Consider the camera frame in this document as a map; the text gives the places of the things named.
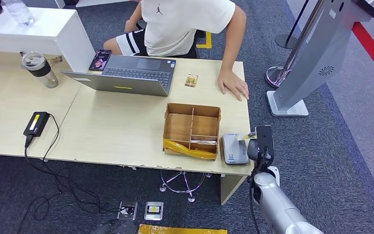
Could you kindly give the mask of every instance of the power adapter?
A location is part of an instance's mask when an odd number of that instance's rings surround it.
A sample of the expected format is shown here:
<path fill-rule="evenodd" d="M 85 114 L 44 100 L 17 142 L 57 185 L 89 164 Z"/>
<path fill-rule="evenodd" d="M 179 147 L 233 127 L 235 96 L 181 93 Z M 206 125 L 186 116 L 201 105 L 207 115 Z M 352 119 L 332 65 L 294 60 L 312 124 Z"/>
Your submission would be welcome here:
<path fill-rule="evenodd" d="M 26 125 L 25 131 L 23 131 L 23 134 L 26 136 L 25 148 L 28 148 L 34 137 L 41 136 L 48 119 L 49 114 L 47 112 L 34 112 L 32 114 L 28 125 Z"/>

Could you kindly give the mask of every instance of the jordan logo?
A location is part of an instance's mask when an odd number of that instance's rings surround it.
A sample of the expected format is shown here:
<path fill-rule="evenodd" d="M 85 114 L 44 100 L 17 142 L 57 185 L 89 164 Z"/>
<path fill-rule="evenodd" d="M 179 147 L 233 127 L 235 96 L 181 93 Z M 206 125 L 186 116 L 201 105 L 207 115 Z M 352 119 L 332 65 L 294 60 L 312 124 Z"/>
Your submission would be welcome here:
<path fill-rule="evenodd" d="M 156 13 L 160 13 L 161 15 L 163 14 L 163 13 L 161 13 L 161 11 L 160 11 L 160 4 L 158 4 L 158 6 L 157 6 L 157 12 Z"/>

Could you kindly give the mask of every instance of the laptop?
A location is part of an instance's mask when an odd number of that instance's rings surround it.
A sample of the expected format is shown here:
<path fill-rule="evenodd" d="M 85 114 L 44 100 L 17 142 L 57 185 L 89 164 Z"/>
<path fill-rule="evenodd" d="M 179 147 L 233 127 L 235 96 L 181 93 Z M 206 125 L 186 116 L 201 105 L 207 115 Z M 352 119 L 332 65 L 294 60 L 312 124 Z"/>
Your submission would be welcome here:
<path fill-rule="evenodd" d="M 102 74 L 61 71 L 99 91 L 167 97 L 176 60 L 111 55 Z"/>

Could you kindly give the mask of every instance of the hand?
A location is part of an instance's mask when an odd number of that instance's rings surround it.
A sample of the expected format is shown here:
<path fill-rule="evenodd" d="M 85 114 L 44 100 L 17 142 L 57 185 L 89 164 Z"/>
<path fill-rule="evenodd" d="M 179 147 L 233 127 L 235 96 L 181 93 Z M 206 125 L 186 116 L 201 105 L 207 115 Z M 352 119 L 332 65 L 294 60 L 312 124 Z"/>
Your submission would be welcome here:
<path fill-rule="evenodd" d="M 137 22 L 134 22 L 132 20 L 127 20 L 127 22 L 125 22 L 125 28 L 124 28 L 124 31 L 125 32 L 134 32 L 134 31 L 137 31 L 138 30 L 138 27 L 137 27 Z"/>
<path fill-rule="evenodd" d="M 246 99 L 249 99 L 249 88 L 247 87 L 246 82 L 237 77 L 237 75 L 231 70 L 220 70 L 217 84 L 219 85 L 222 94 L 225 94 L 225 88 L 227 88 L 239 101 L 242 100 L 240 94 L 242 94 Z"/>

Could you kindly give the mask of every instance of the floor socket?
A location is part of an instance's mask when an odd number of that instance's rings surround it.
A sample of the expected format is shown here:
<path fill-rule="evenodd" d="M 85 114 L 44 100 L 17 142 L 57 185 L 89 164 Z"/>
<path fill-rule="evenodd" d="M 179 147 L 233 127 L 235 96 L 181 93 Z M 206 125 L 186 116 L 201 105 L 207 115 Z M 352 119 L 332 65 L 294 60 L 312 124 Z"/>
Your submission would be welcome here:
<path fill-rule="evenodd" d="M 138 203 L 136 201 L 122 201 L 120 203 L 120 210 L 126 207 L 118 213 L 117 219 L 120 220 L 135 220 L 135 215 L 137 214 Z"/>
<path fill-rule="evenodd" d="M 148 201 L 146 203 L 145 220 L 162 220 L 164 202 Z"/>

